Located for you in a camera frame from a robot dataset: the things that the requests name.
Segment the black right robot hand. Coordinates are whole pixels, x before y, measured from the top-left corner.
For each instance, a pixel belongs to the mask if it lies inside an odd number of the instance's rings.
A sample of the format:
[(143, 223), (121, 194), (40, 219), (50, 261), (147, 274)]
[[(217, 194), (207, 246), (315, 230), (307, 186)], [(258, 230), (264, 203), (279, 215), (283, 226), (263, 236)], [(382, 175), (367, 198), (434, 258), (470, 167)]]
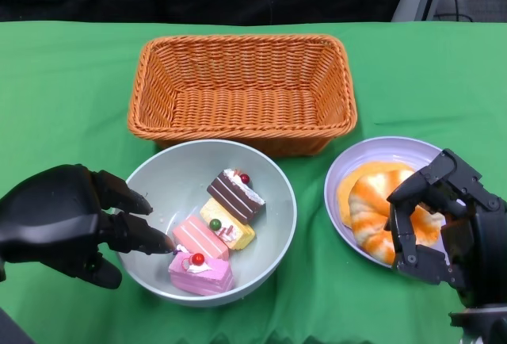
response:
[[(431, 285), (448, 283), (466, 308), (506, 302), (506, 202), (484, 189), (480, 178), (444, 149), (387, 198), (393, 269)], [(410, 219), (416, 207), (444, 216), (444, 252), (416, 242)]]

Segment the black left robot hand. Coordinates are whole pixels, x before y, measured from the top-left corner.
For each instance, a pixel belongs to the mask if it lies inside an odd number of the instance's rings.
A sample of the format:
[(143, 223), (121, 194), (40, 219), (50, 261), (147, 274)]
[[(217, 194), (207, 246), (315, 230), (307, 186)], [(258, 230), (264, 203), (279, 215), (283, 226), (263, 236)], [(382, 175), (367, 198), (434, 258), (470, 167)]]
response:
[(121, 272), (103, 258), (169, 254), (165, 233), (146, 221), (153, 208), (125, 180), (83, 165), (61, 165), (27, 178), (1, 199), (1, 263), (39, 262), (68, 277), (117, 289)]

